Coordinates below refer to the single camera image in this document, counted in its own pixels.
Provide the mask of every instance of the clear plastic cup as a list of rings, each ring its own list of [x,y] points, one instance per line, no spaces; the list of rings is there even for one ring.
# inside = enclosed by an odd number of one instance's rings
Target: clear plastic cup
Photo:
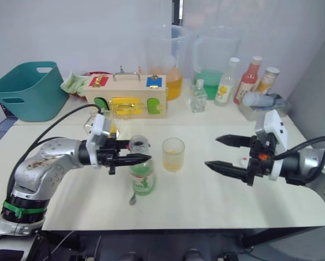
[[[162,144],[163,166],[166,170],[175,172],[182,168],[184,162],[184,142],[178,138],[169,138]]]

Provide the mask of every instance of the plastic pitcher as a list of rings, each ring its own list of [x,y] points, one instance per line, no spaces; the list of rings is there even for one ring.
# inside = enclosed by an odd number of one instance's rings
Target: plastic pitcher
[[[166,75],[167,100],[180,96],[183,73],[186,68],[186,51],[191,32],[181,26],[171,26],[170,30],[153,30],[148,37],[148,74]]]
[[[210,27],[199,32],[193,45],[194,81],[204,80],[208,100],[214,100],[229,59],[240,46],[238,31],[229,27]]]

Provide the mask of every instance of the metal handle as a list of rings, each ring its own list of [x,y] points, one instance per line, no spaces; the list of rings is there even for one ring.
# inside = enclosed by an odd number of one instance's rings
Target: metal handle
[[[116,79],[115,79],[115,76],[116,75],[137,75],[138,76],[138,79],[140,81],[140,75],[136,72],[117,72],[117,73],[114,73],[113,74],[113,79],[114,79],[114,82],[116,82]]]

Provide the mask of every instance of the green cloth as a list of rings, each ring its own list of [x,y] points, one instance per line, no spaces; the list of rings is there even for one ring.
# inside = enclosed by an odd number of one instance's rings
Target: green cloth
[[[69,94],[78,94],[79,96],[85,96],[84,86],[90,77],[80,76],[70,73],[67,80],[61,85],[61,89]]]

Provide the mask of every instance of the orange liquid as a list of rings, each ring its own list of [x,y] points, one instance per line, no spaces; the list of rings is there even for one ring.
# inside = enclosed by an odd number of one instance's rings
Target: orange liquid
[[[182,90],[182,78],[173,82],[167,82],[167,101],[177,99],[180,96]]]

